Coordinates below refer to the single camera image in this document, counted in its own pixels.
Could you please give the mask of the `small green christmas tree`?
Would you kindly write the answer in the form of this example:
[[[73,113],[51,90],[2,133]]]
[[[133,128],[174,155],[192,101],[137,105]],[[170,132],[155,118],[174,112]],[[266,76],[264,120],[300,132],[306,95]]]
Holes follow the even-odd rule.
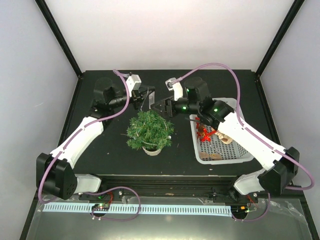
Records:
[[[127,145],[133,150],[142,149],[148,156],[159,155],[172,144],[174,124],[153,110],[140,111],[129,120],[126,130]]]

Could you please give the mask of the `white plastic basket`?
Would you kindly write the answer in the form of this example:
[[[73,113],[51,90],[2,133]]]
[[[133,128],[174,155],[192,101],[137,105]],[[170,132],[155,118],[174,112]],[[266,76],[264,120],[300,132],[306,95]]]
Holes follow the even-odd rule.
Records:
[[[197,129],[195,122],[195,114],[189,116],[190,129],[193,140],[193,148],[195,153],[196,160],[202,165],[225,165],[225,164],[239,164],[249,162],[253,159],[253,156],[245,150],[241,145],[236,141],[233,141],[230,144],[222,143],[217,135],[211,136],[211,142],[205,141],[201,142],[197,138]],[[207,154],[220,154],[222,160],[209,160],[209,159],[200,159],[199,152],[205,152]]]

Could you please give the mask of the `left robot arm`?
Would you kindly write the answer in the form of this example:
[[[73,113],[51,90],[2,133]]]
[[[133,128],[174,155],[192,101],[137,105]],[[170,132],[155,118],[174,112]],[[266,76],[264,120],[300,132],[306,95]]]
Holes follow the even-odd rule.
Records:
[[[108,192],[102,179],[94,174],[76,174],[74,168],[86,148],[122,114],[129,104],[135,109],[155,91],[154,86],[143,85],[136,74],[121,76],[124,89],[119,89],[107,77],[94,85],[93,100],[76,130],[49,154],[41,153],[36,159],[38,197],[43,193],[67,200],[74,194],[90,193],[103,199]]]

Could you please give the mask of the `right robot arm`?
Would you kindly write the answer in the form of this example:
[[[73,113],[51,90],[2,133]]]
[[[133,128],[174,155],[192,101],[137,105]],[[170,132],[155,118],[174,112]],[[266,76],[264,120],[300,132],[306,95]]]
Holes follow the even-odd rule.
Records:
[[[240,201],[253,192],[267,191],[280,196],[298,172],[293,161],[300,153],[294,147],[285,149],[247,124],[234,108],[211,97],[207,83],[200,77],[173,84],[173,96],[159,100],[151,109],[164,118],[178,114],[197,115],[200,122],[227,135],[249,152],[262,166],[261,170],[241,175],[228,187],[228,198]]]

